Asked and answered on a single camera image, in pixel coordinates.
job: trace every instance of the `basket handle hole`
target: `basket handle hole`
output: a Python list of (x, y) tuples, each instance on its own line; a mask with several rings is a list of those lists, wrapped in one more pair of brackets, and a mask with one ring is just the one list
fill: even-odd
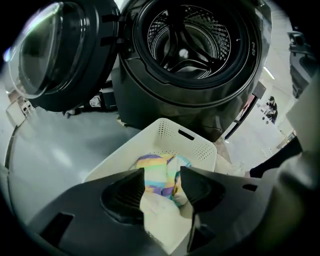
[(186, 137), (190, 141), (193, 141), (195, 139), (195, 137), (192, 137), (191, 135), (189, 135), (188, 133), (184, 132), (183, 130), (178, 130), (178, 133), (181, 134), (182, 136)]
[(252, 185), (252, 184), (245, 184), (242, 186), (243, 189), (245, 190), (250, 190), (250, 191), (256, 191), (257, 185)]

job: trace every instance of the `colorful towel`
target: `colorful towel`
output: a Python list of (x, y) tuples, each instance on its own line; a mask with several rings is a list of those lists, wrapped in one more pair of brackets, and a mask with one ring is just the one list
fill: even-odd
[[(183, 205), (187, 199), (181, 187), (180, 167), (191, 166), (188, 159), (172, 154), (147, 154), (138, 158), (131, 169), (144, 168), (145, 191), (156, 193)], [(175, 193), (185, 200), (175, 200)]]

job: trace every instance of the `front-loading washing machine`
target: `front-loading washing machine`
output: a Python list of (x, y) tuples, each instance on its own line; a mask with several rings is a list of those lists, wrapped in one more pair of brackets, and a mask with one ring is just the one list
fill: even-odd
[(9, 70), (54, 112), (89, 101), (111, 73), (122, 122), (165, 117), (214, 142), (257, 84), (271, 29), (262, 0), (130, 0), (121, 13), (113, 0), (53, 2), (26, 23)]

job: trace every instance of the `laundry basket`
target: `laundry basket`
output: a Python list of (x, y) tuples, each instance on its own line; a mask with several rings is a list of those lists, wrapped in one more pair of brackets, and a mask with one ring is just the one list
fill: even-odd
[(85, 182), (128, 171), (147, 154), (174, 154), (187, 158), (191, 166), (213, 172), (217, 149), (193, 131), (159, 118), (109, 155), (87, 176)]

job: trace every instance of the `washing machine door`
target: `washing machine door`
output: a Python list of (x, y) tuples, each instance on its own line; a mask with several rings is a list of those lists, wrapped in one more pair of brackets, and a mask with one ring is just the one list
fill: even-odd
[(39, 10), (9, 51), (14, 88), (53, 112), (88, 102), (116, 60), (119, 20), (113, 0), (52, 2)]

